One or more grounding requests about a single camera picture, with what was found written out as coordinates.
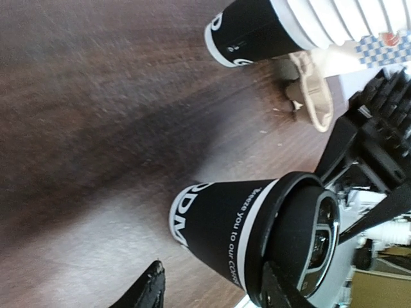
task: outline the wooden table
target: wooden table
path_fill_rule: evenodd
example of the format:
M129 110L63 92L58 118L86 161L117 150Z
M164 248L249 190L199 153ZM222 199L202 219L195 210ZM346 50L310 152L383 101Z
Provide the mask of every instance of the wooden table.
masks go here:
M310 171L328 134L293 121L273 62L209 56L230 2L0 3L0 307L107 307L155 259L166 307L243 296L171 238L174 196Z

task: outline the red logo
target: red logo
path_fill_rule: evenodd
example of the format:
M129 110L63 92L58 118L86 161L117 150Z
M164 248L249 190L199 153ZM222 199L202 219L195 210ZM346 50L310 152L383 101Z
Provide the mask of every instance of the red logo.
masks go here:
M383 33L381 34L381 39L383 40L384 44L388 47L396 47L400 41L399 33Z

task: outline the black paper cup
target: black paper cup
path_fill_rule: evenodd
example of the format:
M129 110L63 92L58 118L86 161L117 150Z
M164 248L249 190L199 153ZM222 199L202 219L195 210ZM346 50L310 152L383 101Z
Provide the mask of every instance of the black paper cup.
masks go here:
M284 29L270 0L236 0L205 30L209 52L226 67L302 50Z
M275 217L296 185L320 186L311 173L280 180L207 183L184 189L170 210L173 237L259 302L263 257Z

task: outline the wood grain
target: wood grain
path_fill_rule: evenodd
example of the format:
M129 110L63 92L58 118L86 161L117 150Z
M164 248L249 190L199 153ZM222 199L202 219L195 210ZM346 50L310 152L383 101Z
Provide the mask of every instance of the wood grain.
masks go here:
M328 135L293 121L275 63L208 55L229 3L0 3L1 307L107 307L154 259L166 307L240 299L173 241L172 199L312 170Z

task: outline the blue and white checkered pattern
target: blue and white checkered pattern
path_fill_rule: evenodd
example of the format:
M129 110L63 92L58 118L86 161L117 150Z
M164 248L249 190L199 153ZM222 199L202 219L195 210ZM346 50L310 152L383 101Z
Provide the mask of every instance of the blue and white checkered pattern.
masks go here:
M411 61L411 32L401 36L396 47L388 47L382 39L364 37L355 47L361 54L360 63L368 68Z

